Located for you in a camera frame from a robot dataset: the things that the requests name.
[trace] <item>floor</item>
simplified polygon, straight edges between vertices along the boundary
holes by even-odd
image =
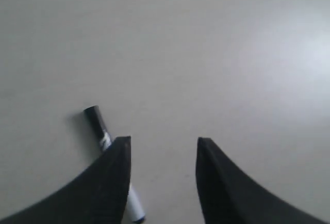
[[[203,223],[199,136],[330,221],[329,0],[0,0],[0,31],[0,218],[99,156],[99,105],[146,223]]]

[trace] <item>gray floor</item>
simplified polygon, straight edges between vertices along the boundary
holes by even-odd
[[[133,136],[147,223],[203,223],[198,136],[330,221],[329,20],[329,0],[0,0],[0,218],[93,162],[98,104]]]

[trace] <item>marker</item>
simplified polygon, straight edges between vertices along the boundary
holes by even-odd
[[[98,144],[102,151],[111,146],[112,138],[105,126],[101,116],[100,108],[95,105],[84,110],[84,113],[90,122],[94,133],[96,134]],[[132,184],[129,185],[126,210],[132,222],[140,224],[145,220],[145,212],[142,208],[138,195]]]

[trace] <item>white floor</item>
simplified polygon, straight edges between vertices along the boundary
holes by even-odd
[[[0,218],[94,161],[98,104],[146,223],[203,223],[199,136],[330,221],[329,43],[329,0],[0,0]]]

